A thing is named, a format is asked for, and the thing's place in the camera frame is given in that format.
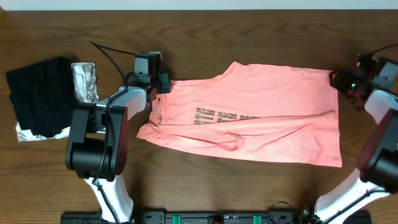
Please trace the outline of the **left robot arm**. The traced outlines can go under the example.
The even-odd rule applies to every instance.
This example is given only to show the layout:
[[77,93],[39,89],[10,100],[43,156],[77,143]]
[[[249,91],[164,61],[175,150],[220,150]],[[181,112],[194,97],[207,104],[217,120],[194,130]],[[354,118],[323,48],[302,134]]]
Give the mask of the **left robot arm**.
[[99,213],[64,213],[61,223],[130,223],[134,202],[122,171],[126,165],[129,120],[145,110],[153,89],[170,91],[159,51],[136,54],[134,70],[109,98],[79,103],[73,110],[65,164],[94,191]]

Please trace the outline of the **pink printed t-shirt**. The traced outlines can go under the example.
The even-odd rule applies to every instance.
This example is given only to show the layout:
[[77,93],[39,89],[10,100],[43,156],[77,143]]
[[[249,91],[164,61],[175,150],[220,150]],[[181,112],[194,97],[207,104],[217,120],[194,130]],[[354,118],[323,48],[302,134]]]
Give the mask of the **pink printed t-shirt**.
[[342,165],[327,70],[233,62],[214,78],[172,81],[137,136],[203,156]]

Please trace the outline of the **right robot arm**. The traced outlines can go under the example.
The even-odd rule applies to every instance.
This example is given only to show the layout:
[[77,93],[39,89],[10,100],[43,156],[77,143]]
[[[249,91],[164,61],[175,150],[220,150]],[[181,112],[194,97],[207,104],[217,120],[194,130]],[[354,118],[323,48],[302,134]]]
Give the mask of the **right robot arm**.
[[377,128],[358,154],[356,168],[340,185],[317,198],[303,211],[299,223],[371,223],[364,207],[397,193],[397,62],[358,54],[355,71],[334,70],[330,85],[368,112]]

